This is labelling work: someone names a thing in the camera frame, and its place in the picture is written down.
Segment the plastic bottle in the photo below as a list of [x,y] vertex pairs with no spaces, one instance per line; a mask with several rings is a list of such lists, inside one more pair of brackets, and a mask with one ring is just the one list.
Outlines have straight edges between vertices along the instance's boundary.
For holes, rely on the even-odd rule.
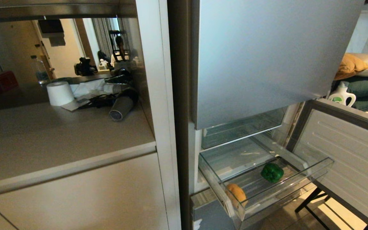
[[349,83],[347,81],[341,81],[337,89],[330,94],[328,99],[346,106],[346,100],[350,97],[352,100],[347,106],[351,107],[356,101],[356,95],[347,92],[348,85]]
[[38,80],[39,84],[50,83],[50,79],[48,73],[45,69],[45,66],[41,60],[36,58],[36,55],[32,55],[32,69],[34,70],[35,76]]
[[107,70],[107,63],[104,59],[100,59],[99,70]]

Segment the mirror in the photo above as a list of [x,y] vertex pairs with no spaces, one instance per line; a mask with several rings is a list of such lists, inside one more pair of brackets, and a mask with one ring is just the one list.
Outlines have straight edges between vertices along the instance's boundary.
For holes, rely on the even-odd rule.
[[48,102],[47,83],[110,77],[133,59],[143,67],[137,18],[0,22],[0,109]]

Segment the toilet paper roll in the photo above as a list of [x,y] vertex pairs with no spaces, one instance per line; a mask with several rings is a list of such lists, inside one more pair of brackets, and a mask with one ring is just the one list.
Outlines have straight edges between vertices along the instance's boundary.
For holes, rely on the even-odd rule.
[[65,81],[50,83],[46,89],[51,106],[62,106],[74,100],[69,83]]

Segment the countertop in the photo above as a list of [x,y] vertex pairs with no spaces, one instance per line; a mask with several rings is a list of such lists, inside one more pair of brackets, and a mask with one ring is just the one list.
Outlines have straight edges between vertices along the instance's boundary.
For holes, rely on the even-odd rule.
[[140,104],[122,122],[109,110],[48,102],[0,110],[0,193],[155,152]]
[[[70,84],[79,84],[85,81],[97,80],[101,78],[109,78],[111,75],[97,74],[92,76],[72,77]],[[26,106],[42,102],[48,102],[48,92],[46,85],[40,85],[36,81],[19,85],[17,88],[11,89],[0,94],[0,110],[14,108],[18,106]]]

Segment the black table leg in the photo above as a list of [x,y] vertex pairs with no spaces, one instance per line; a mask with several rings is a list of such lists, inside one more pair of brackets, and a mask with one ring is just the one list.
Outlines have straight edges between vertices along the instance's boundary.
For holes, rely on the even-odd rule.
[[311,195],[309,195],[303,202],[301,205],[299,205],[298,208],[295,209],[295,212],[298,213],[299,211],[301,211],[304,207],[306,207],[317,195],[319,195],[319,193],[322,190],[319,188],[316,188]]

